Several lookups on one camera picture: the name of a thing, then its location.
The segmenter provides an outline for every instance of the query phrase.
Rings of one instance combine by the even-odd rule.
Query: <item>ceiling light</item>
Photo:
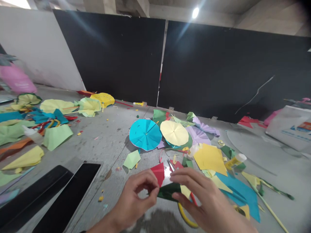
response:
[[[199,14],[199,8],[196,7],[194,10],[193,10],[193,13],[192,13],[192,18],[196,18]]]

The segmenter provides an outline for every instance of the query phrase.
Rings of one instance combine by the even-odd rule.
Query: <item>yellow scissors handle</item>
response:
[[[198,227],[199,227],[196,223],[190,221],[190,220],[187,218],[187,216],[185,215],[184,209],[182,208],[182,205],[181,205],[180,203],[178,203],[178,208],[179,208],[179,211],[180,211],[180,214],[181,214],[182,218],[185,220],[185,222],[186,222],[190,227],[192,227],[192,228],[198,228]]]

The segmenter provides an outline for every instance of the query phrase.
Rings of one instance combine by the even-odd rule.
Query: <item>white bag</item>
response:
[[[266,134],[303,153],[311,153],[311,110],[285,106]]]

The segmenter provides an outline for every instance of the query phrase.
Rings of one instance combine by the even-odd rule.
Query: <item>white bottle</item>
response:
[[[22,125],[24,133],[27,137],[31,138],[35,143],[42,143],[43,136],[39,134],[35,129],[29,129],[26,126]]]

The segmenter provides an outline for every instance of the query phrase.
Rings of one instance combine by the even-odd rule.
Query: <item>glue stick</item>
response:
[[[225,163],[225,166],[228,170],[232,170],[232,168],[235,168],[236,166],[240,165],[246,160],[246,156],[243,154],[237,154],[234,158],[230,159],[227,163]]]

